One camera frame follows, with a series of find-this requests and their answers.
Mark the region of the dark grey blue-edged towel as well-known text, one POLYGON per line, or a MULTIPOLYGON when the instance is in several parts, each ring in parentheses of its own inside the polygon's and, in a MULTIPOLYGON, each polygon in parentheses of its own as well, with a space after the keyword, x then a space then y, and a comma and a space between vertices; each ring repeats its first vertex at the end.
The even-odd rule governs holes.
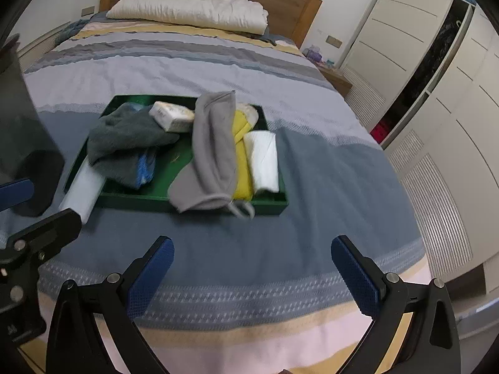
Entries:
POLYGON ((179 135, 167 132, 150 115, 150 106, 126 102, 101 117, 90 130, 90 166, 107 179, 133 189, 149 183, 156 168, 157 148, 174 144, 179 135))

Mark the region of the facial tissue pack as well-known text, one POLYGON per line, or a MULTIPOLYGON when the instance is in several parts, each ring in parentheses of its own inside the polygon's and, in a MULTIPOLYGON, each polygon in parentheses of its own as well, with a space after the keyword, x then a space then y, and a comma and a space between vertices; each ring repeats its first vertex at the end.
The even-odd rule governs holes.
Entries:
POLYGON ((189 132, 192 130, 195 113, 185 106, 157 100, 149 115, 165 132, 189 132))

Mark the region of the grey fleece cloth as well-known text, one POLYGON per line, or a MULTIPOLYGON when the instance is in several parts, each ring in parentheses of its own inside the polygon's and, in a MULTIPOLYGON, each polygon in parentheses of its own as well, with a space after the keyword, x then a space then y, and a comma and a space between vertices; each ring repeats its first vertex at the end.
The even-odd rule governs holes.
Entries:
POLYGON ((233 138, 233 91, 206 93, 195 103, 192 160, 170 184, 167 196, 180 212, 224 209, 239 219, 254 218, 254 207, 234 200, 237 166, 233 138))

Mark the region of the yellow textured cloth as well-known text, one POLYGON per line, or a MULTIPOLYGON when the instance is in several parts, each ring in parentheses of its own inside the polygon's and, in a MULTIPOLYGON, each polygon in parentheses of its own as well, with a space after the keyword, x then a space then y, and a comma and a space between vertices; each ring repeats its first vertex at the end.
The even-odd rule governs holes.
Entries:
POLYGON ((232 129, 237 166, 237 185, 233 193, 233 199, 236 200, 250 201, 254 193, 244 143, 244 136, 247 132, 250 132, 251 129, 252 126, 249 124, 245 114, 240 110, 236 110, 232 129))

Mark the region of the white waffle cloth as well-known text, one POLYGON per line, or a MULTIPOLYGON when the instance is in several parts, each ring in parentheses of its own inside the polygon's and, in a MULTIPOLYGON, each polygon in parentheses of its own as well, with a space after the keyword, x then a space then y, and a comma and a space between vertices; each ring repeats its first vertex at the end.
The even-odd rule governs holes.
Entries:
POLYGON ((268 130, 251 131, 244 136, 245 150, 255 193, 279 192, 276 135, 268 130))

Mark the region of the striped bed cover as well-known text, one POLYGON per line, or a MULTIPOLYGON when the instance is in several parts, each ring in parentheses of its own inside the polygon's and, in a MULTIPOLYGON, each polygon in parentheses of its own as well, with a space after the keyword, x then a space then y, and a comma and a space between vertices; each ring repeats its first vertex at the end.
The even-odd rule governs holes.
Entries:
POLYGON ((424 284, 383 150, 294 46, 98 15, 26 71, 1 50, 1 335, 50 373, 336 369, 424 284))

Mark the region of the teal cloth on nightstand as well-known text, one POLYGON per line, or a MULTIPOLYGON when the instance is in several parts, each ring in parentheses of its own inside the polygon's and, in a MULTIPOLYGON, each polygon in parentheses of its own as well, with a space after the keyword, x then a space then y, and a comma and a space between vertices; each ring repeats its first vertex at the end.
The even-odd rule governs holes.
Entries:
POLYGON ((76 36, 88 23, 89 19, 80 19, 68 24, 57 34, 54 45, 58 46, 71 37, 76 36))

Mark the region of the wooden right nightstand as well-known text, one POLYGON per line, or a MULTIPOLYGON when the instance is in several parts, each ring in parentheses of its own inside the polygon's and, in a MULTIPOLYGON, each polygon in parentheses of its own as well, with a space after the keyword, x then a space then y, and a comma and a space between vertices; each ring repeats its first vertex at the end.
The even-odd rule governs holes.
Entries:
POLYGON ((346 98, 353 85, 336 69, 328 69, 322 66, 317 67, 324 78, 334 87, 334 89, 346 98))

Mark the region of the white wardrobe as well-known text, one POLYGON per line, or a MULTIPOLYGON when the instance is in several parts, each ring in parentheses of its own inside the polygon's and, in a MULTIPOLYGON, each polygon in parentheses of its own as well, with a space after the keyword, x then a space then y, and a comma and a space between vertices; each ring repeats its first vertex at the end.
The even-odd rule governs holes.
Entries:
POLYGON ((414 208, 457 312, 498 296, 498 28, 478 0, 375 0, 348 104, 414 208))

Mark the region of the white pillow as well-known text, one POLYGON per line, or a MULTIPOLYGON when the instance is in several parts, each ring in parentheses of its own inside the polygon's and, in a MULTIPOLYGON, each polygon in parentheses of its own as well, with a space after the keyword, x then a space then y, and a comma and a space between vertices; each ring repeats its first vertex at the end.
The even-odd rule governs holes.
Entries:
POLYGON ((250 0, 119 0, 108 19, 144 19, 262 36, 268 12, 250 0))

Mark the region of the purple item on nightstand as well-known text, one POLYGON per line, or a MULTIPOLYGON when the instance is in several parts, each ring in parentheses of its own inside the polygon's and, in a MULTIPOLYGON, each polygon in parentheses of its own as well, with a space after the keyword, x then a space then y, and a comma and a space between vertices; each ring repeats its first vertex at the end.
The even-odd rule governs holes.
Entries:
POLYGON ((322 54, 321 50, 318 46, 309 46, 303 51, 304 56, 310 60, 312 63, 321 63, 322 62, 322 54))

